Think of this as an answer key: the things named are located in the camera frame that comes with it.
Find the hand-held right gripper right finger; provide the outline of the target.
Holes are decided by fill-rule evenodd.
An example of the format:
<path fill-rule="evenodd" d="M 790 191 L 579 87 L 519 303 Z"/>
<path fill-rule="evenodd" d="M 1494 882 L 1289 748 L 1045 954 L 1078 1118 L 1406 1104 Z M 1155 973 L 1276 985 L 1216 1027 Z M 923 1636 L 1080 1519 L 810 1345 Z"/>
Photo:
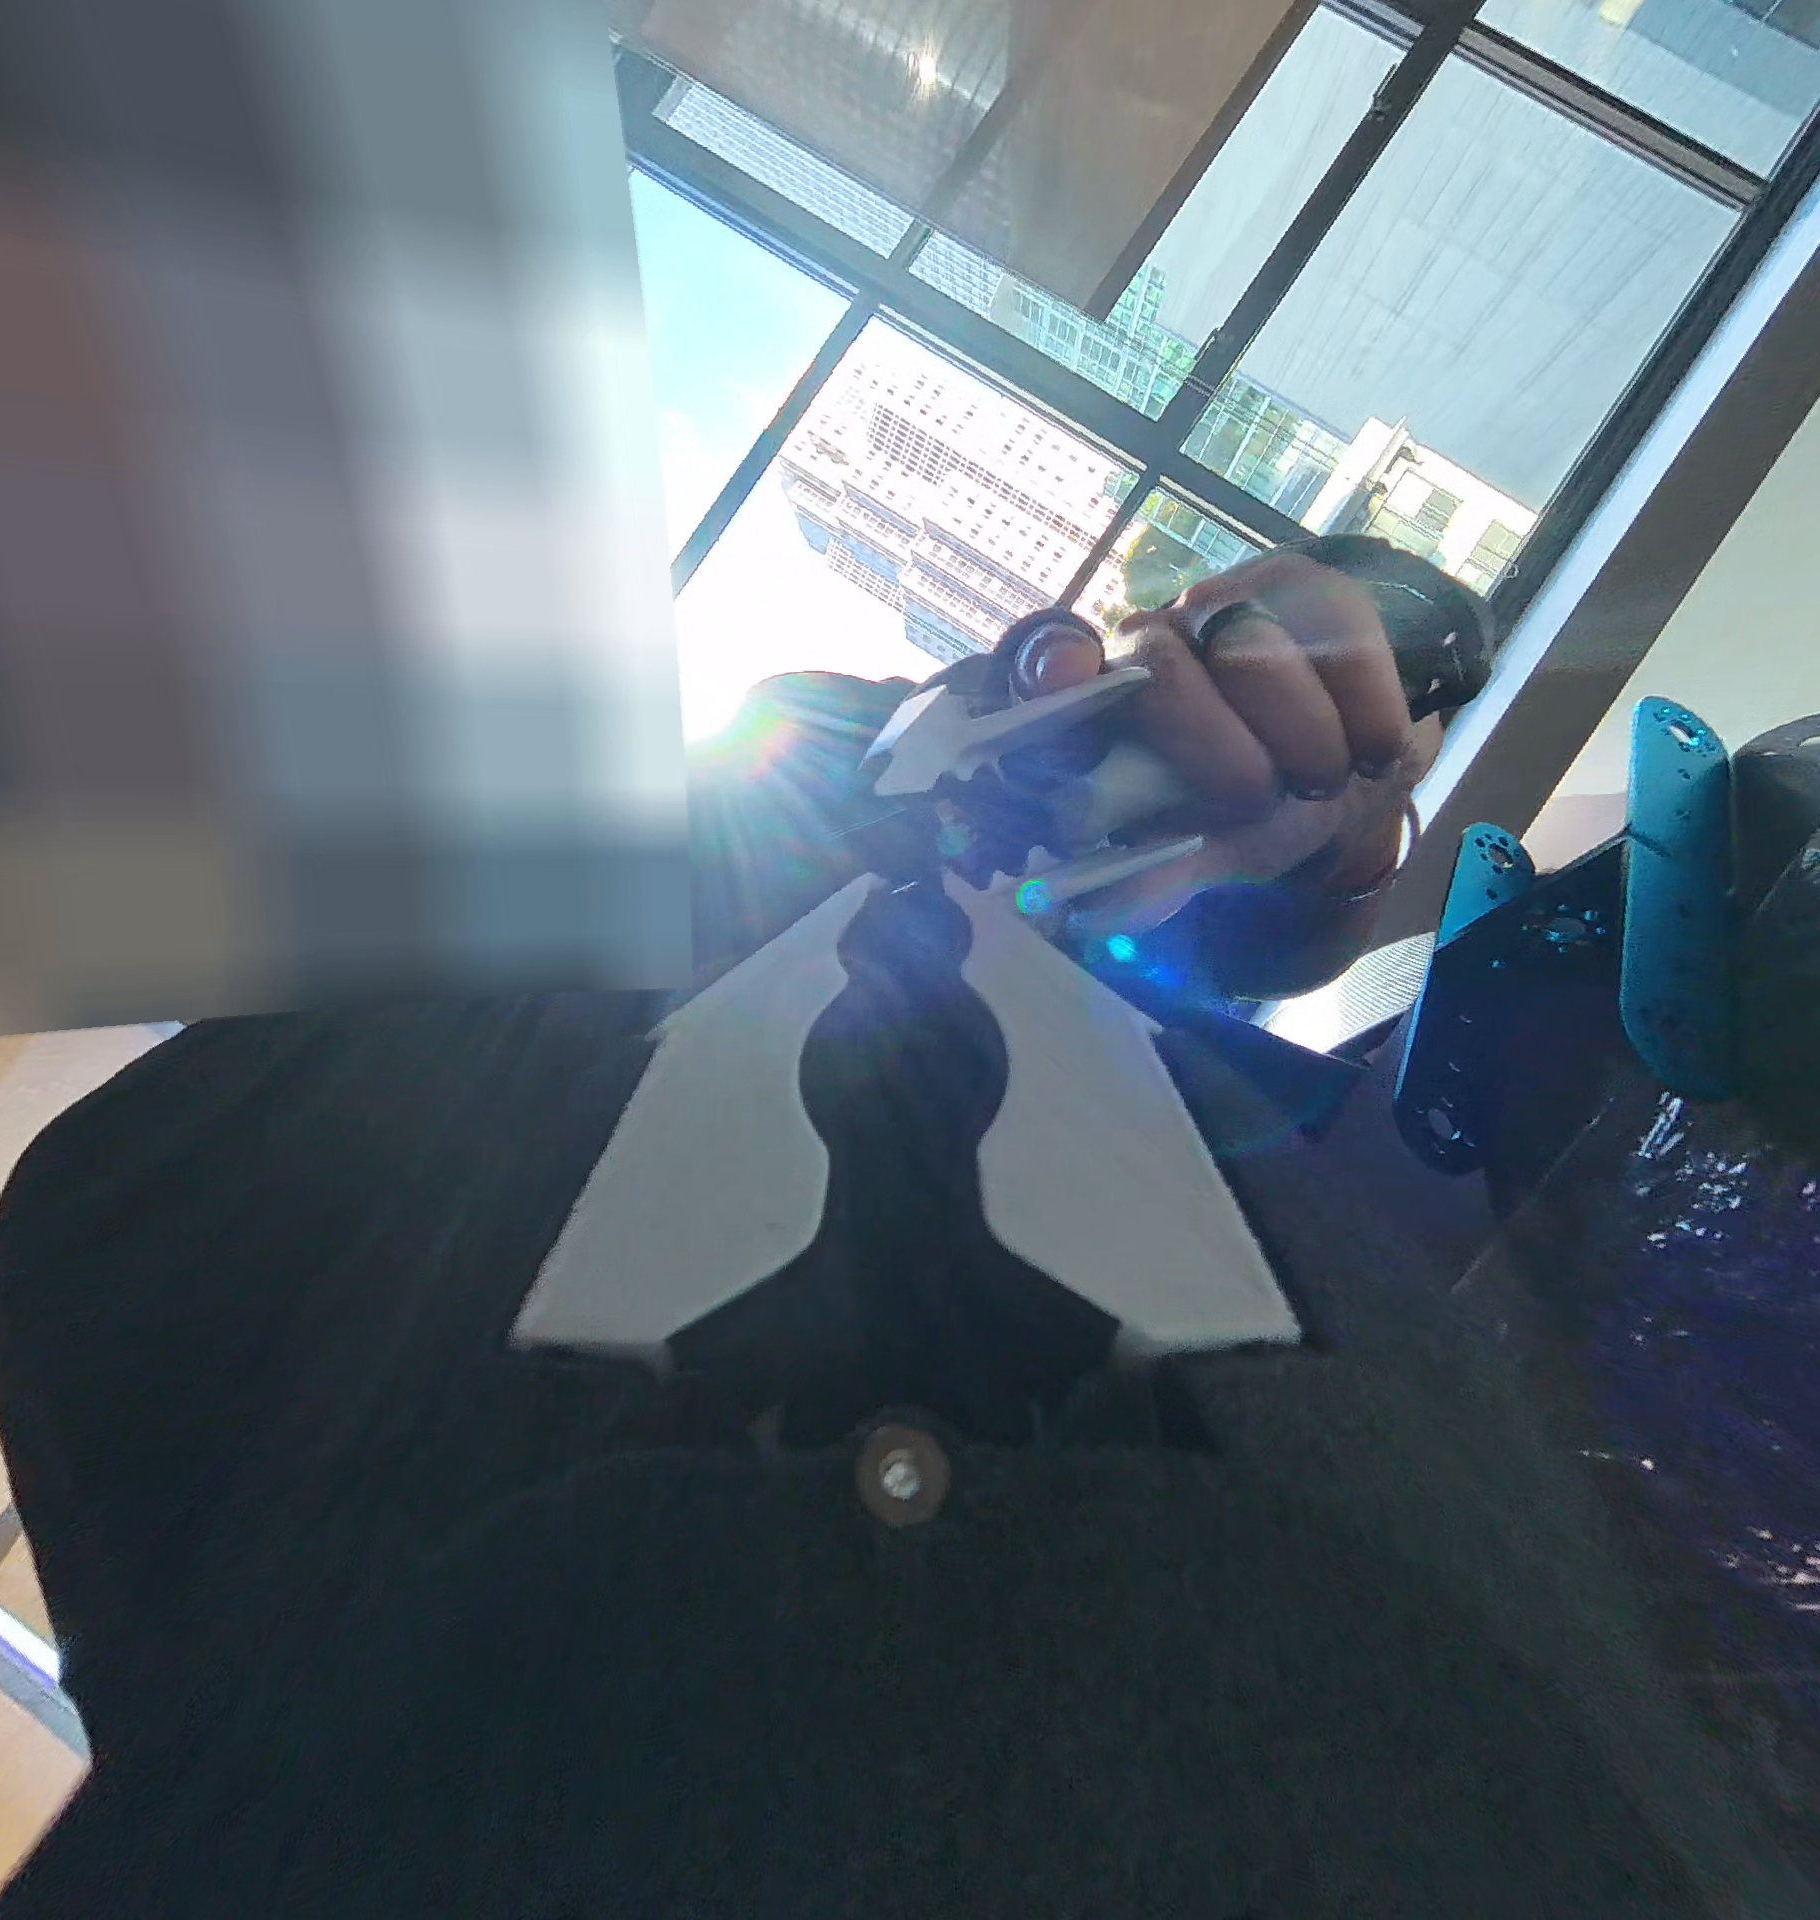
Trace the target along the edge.
<path fill-rule="evenodd" d="M 979 1142 L 992 1234 L 1115 1325 L 1129 1364 L 1291 1350 L 1305 1331 L 1155 1049 L 1161 1027 L 1007 901 L 953 888 L 964 978 L 1006 1043 Z"/>

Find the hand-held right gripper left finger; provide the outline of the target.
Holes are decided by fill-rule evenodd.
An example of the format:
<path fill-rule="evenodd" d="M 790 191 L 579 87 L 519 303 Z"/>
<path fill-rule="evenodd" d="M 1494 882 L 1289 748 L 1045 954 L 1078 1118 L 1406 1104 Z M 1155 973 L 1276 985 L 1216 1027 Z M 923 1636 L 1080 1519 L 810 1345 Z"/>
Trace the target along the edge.
<path fill-rule="evenodd" d="M 812 1246 L 828 1146 L 802 1103 L 802 1045 L 848 987 L 837 945 L 873 890 L 844 882 L 659 1019 L 517 1345 L 665 1369 L 677 1332 Z"/>

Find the blue metal bracket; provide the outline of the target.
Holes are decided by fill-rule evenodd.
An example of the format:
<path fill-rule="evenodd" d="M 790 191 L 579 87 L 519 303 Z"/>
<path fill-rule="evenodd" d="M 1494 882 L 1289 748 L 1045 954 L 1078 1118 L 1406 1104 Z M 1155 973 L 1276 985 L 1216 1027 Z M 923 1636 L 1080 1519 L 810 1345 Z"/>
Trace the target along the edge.
<path fill-rule="evenodd" d="M 1690 709 L 1645 699 L 1614 838 L 1538 875 L 1516 833 L 1466 827 L 1402 1031 L 1402 1145 L 1440 1175 L 1490 1165 L 1502 1031 L 1550 992 L 1595 1004 L 1670 1096 L 1731 1100 L 1734 931 L 1731 761 Z"/>

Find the large clear plastic bag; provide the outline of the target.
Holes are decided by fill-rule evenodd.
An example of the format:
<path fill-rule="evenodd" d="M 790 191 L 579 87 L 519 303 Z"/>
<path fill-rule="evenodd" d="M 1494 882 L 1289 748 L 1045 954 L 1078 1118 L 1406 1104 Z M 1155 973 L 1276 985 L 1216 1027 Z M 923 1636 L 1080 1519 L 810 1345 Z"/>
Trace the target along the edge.
<path fill-rule="evenodd" d="M 1579 1444 L 1675 1577 L 1690 1678 L 1820 1747 L 1820 1175 L 1620 1077 L 1507 1230 Z"/>

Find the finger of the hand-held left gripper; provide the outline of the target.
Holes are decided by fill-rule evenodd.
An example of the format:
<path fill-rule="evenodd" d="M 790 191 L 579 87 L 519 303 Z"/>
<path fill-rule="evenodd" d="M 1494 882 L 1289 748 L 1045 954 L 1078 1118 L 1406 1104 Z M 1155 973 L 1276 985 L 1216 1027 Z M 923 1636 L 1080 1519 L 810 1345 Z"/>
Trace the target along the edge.
<path fill-rule="evenodd" d="M 1098 845 L 1073 856 L 1045 861 L 1033 851 L 1021 876 L 1021 917 L 1060 919 L 1078 901 L 1105 893 L 1140 875 L 1161 869 L 1204 851 L 1204 833 L 1169 833 L 1141 845 Z"/>
<path fill-rule="evenodd" d="M 995 712 L 971 712 L 950 685 L 925 689 L 898 704 L 859 764 L 859 779 L 882 800 L 929 797 L 946 779 L 971 779 L 1007 754 L 1091 730 L 1144 685 L 1148 669 L 1115 669 Z"/>

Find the person's left hand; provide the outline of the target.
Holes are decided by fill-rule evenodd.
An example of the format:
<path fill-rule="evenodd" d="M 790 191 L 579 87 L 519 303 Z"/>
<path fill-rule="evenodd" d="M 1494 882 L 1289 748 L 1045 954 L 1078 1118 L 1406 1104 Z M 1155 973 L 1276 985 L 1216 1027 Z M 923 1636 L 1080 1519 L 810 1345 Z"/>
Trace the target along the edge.
<path fill-rule="evenodd" d="M 1276 550 L 1126 615 L 1114 642 L 1055 618 L 1016 650 L 1011 692 L 1055 695 L 1109 665 L 1148 674 L 1121 718 L 1192 797 L 1136 833 L 1204 845 L 1091 898 L 1093 931 L 1141 931 L 1234 881 L 1348 901 L 1395 875 L 1442 719 L 1409 719 L 1392 644 L 1357 580 Z"/>

